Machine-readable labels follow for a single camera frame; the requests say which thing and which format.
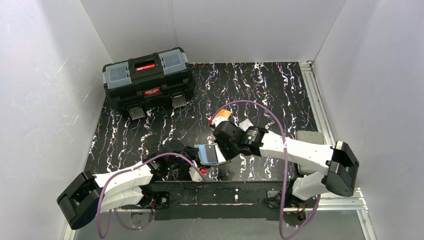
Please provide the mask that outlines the mint green card holder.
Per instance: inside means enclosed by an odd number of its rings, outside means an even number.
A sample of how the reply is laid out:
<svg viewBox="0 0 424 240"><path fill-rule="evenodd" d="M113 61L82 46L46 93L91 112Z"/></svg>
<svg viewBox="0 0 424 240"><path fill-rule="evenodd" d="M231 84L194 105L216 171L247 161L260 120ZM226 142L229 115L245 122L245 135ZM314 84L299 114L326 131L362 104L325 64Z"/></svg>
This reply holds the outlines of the mint green card holder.
<svg viewBox="0 0 424 240"><path fill-rule="evenodd" d="M217 144L195 144L199 162L203 166L220 166L228 163Z"/></svg>

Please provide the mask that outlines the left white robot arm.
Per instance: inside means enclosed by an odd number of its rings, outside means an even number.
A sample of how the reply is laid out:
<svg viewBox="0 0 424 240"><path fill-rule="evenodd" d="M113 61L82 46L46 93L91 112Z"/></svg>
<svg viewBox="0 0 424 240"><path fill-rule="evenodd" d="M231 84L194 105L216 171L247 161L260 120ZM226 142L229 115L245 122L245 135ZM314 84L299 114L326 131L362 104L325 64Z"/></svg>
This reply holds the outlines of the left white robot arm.
<svg viewBox="0 0 424 240"><path fill-rule="evenodd" d="M56 203L73 230L88 225L97 215L126 205L139 205L148 197L142 187L161 180L172 170L185 170L202 181L199 149L169 142L164 151L152 152L136 164L109 173L83 171L57 197Z"/></svg>

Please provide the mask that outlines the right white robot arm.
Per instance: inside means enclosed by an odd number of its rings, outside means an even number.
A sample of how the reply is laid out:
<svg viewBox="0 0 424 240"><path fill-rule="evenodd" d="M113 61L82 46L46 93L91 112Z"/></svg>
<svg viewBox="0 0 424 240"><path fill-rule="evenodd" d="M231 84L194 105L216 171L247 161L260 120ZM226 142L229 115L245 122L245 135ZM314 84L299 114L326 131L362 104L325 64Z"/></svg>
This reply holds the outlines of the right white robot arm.
<svg viewBox="0 0 424 240"><path fill-rule="evenodd" d="M337 141L335 145L309 143L257 126L243 130L227 120L214 127L213 136L226 160L243 154L310 167L311 174L289 184L284 193L287 199L304 202L324 193L351 197L355 192L359 161L343 141Z"/></svg>

